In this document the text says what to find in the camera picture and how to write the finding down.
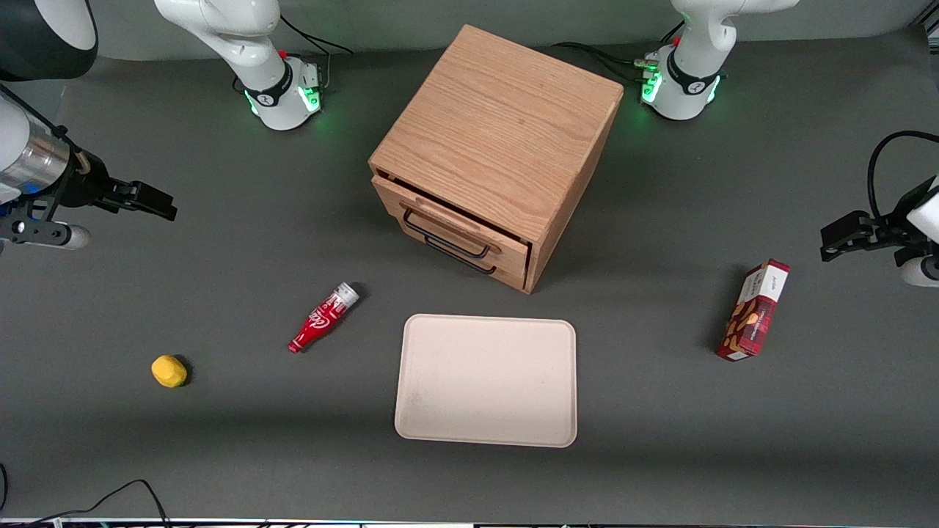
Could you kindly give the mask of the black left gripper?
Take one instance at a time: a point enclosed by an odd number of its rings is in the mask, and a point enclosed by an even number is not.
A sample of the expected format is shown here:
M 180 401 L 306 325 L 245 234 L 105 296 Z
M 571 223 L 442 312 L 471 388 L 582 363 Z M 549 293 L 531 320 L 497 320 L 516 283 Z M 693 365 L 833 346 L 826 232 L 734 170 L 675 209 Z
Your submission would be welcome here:
M 903 194 L 891 213 L 882 214 L 877 206 L 873 177 L 866 178 L 866 194 L 876 225 L 875 232 L 892 244 L 922 254 L 936 254 L 938 241 L 938 183 L 932 176 Z M 873 236 L 872 217 L 855 210 L 819 231 L 822 246 L 819 257 L 831 262 L 839 255 L 881 249 Z

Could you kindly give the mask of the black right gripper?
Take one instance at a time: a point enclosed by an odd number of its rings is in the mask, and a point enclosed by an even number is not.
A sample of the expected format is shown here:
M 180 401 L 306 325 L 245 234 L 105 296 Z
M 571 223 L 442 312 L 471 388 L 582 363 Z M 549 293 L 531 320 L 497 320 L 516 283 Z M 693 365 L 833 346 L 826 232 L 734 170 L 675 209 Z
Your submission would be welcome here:
M 55 214 L 61 207 L 85 206 L 101 208 L 108 213 L 139 211 L 167 221 L 174 221 L 178 214 L 171 195 L 146 183 L 125 183 L 113 178 L 100 158 L 87 151 L 73 151 L 66 172 L 51 191 L 50 214 Z

